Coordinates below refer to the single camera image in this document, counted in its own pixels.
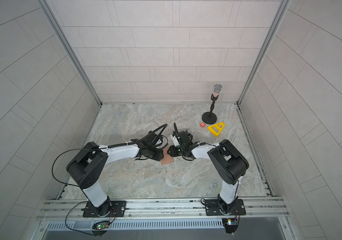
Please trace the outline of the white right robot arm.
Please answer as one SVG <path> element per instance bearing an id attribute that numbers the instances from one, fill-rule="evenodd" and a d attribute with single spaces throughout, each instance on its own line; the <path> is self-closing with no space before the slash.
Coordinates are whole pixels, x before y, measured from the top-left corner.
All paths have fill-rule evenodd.
<path id="1" fill-rule="evenodd" d="M 171 134 L 173 145 L 167 153 L 172 157 L 182 157 L 186 161 L 207 159 L 212 162 L 223 183 L 218 195 L 221 211 L 228 213 L 238 200 L 240 182 L 249 168 L 249 162 L 241 152 L 224 139 L 217 144 L 193 142 L 192 134 L 175 130 Z"/>

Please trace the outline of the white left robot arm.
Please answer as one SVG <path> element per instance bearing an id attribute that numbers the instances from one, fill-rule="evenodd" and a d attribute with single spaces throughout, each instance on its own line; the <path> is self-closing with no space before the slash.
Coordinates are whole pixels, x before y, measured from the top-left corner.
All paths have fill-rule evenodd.
<path id="1" fill-rule="evenodd" d="M 127 158 L 145 158 L 160 161 L 164 136 L 149 132 L 142 139 L 110 146 L 87 143 L 68 163 L 66 171 L 86 195 L 93 208 L 109 208 L 109 197 L 102 190 L 99 177 L 106 164 Z"/>

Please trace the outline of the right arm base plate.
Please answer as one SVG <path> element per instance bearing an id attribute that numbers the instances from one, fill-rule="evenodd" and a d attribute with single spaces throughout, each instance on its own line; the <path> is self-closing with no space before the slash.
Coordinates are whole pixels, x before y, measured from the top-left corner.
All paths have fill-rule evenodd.
<path id="1" fill-rule="evenodd" d="M 244 216 L 246 215 L 245 205 L 242 199 L 236 199 L 227 204 L 219 199 L 201 199 L 205 206 L 207 216 Z"/>

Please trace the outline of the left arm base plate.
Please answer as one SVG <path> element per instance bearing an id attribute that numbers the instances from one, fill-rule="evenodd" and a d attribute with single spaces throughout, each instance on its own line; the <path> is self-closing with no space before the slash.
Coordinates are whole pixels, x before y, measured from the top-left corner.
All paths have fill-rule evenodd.
<path id="1" fill-rule="evenodd" d="M 90 201 L 81 209 L 84 218 L 123 217 L 126 210 L 126 201 L 106 200 L 99 207 L 95 207 Z"/>

